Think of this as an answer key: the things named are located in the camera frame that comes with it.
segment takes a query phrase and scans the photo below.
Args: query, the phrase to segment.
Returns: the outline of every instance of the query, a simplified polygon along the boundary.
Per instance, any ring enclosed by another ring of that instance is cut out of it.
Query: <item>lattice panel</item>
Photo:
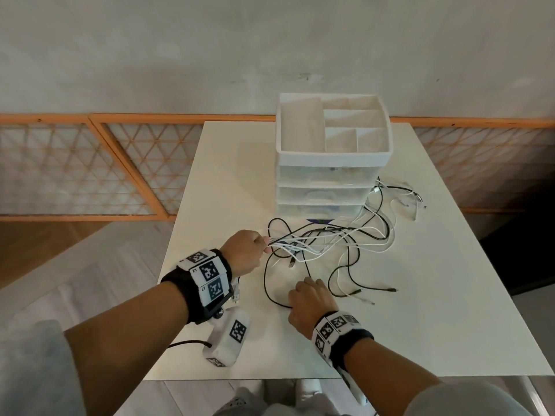
[[[151,215],[85,124],[0,125],[0,215]]]
[[[177,214],[202,125],[109,124],[169,214]]]
[[[518,209],[555,180],[555,130],[415,128],[460,207]]]

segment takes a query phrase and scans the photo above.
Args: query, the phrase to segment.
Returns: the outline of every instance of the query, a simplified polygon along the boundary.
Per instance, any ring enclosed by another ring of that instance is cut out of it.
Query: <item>person's right arm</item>
[[[289,304],[289,322],[309,340],[320,318],[339,310],[324,282],[309,277],[289,292]],[[441,384],[429,371],[370,338],[356,342],[343,361],[380,416],[401,416],[421,391]]]

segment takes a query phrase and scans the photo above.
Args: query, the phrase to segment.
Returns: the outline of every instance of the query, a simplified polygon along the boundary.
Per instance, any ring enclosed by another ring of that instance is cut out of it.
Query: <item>white table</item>
[[[428,207],[416,222],[399,217],[392,248],[363,252],[353,269],[359,282],[382,282],[399,292],[365,292],[375,306],[350,298],[339,306],[380,343],[438,376],[553,374],[411,126],[392,128],[394,153],[382,176],[410,183]],[[274,217],[274,156],[272,122],[204,125],[161,276],[188,253],[219,247],[239,229],[266,228]],[[313,262],[313,276],[329,275],[337,250]],[[269,272],[269,291],[286,300],[305,275],[303,265],[290,270],[281,260]],[[266,298],[262,268],[242,277],[240,288],[239,305],[253,322],[233,367],[205,361],[201,345],[178,346],[146,379],[338,377],[288,324],[288,310]],[[207,339],[211,330],[207,323],[190,324],[176,340]]]

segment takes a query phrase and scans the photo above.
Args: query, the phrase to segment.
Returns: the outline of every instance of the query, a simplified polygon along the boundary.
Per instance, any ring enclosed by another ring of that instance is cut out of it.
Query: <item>sleeve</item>
[[[435,385],[417,395],[405,416],[531,416],[505,391],[484,382]]]
[[[72,352],[57,321],[0,331],[0,413],[86,416]]]

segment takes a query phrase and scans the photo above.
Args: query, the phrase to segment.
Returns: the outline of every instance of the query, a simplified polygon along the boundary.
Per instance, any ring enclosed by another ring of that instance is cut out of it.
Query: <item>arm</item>
[[[268,239],[239,231],[220,249],[233,277],[260,264]],[[65,332],[87,415],[112,415],[187,324],[183,295],[164,282]]]
[[[309,277],[289,292],[289,304],[289,322],[307,339],[325,313],[339,310],[324,282]],[[370,338],[355,343],[344,363],[381,416],[401,416],[421,391],[441,383],[432,373]]]

